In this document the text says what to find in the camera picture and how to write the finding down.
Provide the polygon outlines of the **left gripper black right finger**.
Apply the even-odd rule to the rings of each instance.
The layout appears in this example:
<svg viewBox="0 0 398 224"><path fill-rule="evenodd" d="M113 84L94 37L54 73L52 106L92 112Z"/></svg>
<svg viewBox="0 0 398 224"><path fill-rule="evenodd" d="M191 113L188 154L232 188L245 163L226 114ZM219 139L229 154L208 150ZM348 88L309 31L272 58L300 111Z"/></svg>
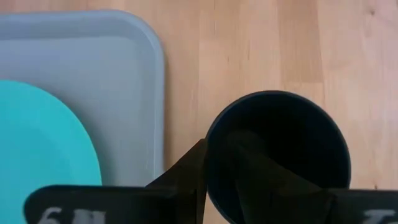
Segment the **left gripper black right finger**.
<svg viewBox="0 0 398 224"><path fill-rule="evenodd" d="M398 224L398 191L326 189L276 163L250 131L226 138L246 224Z"/></svg>

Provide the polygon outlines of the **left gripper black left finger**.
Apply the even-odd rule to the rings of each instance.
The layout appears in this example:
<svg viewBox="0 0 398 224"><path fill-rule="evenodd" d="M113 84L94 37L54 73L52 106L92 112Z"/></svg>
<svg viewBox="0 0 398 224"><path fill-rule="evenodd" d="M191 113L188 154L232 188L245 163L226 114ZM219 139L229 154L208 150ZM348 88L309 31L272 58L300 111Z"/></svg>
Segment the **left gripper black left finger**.
<svg viewBox="0 0 398 224"><path fill-rule="evenodd" d="M27 224L203 224L207 142L145 187L49 185L24 203Z"/></svg>

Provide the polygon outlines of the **dark blue plastic cup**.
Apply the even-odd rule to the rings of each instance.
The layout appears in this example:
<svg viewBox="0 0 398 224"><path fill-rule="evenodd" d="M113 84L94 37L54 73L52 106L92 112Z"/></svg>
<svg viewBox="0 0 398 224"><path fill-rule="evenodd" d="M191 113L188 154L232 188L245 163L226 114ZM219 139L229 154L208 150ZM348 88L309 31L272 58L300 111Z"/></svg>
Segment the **dark blue plastic cup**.
<svg viewBox="0 0 398 224"><path fill-rule="evenodd" d="M323 188L347 189L351 159L341 130L314 102L279 90L248 94L227 106L207 135L210 200L230 224L244 224L238 194L224 161L226 137L251 131L265 143L261 153Z"/></svg>

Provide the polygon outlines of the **teal round plate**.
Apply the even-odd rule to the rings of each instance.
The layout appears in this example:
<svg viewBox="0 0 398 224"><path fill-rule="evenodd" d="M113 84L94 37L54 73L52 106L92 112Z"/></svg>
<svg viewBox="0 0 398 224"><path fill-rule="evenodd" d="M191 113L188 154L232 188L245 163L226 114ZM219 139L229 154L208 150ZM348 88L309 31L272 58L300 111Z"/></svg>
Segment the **teal round plate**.
<svg viewBox="0 0 398 224"><path fill-rule="evenodd" d="M25 224L26 198L54 184L102 184L89 134L50 93L0 80L0 224Z"/></svg>

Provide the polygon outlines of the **grey plastic tray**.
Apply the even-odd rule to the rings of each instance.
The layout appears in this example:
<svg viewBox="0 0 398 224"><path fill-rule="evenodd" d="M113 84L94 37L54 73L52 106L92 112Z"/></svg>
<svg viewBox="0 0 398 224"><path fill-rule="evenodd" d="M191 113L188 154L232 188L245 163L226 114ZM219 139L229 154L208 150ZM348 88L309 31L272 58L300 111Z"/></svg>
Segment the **grey plastic tray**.
<svg viewBox="0 0 398 224"><path fill-rule="evenodd" d="M139 17L0 14L0 79L40 87L78 116L104 184L144 186L164 172L164 53Z"/></svg>

